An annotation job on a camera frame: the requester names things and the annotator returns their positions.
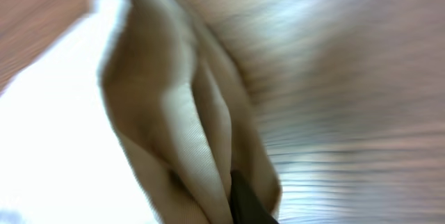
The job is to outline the beige cotton shorts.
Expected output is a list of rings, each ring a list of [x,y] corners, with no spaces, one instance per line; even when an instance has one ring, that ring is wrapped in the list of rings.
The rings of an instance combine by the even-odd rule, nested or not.
[[[228,53],[185,0],[92,0],[1,96],[2,223],[234,223],[281,187]]]

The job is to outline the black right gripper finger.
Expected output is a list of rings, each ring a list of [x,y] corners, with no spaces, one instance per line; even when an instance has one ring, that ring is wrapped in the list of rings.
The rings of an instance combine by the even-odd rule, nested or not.
[[[234,224],[278,224],[262,205],[242,174],[231,172],[230,210]]]

